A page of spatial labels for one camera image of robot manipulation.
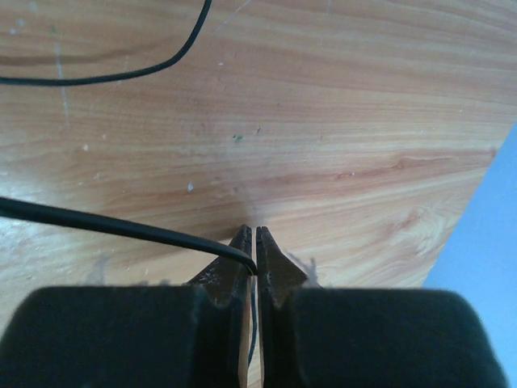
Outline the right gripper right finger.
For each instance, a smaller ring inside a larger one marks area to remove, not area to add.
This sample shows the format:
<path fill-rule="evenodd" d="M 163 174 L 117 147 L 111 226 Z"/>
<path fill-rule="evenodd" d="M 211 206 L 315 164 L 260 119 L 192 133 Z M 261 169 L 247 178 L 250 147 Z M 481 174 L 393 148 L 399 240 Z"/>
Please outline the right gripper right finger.
<path fill-rule="evenodd" d="M 256 230 L 265 387 L 505 387 L 476 312 L 433 289 L 310 285 Z"/>

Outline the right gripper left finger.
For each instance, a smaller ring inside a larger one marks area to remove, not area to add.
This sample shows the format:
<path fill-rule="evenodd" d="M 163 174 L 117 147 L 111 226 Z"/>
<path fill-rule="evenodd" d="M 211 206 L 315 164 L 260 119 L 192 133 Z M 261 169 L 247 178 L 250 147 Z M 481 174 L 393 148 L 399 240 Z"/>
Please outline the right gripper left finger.
<path fill-rule="evenodd" d="M 1 339 L 4 387 L 243 387 L 251 274 L 218 257 L 187 283 L 45 287 Z"/>

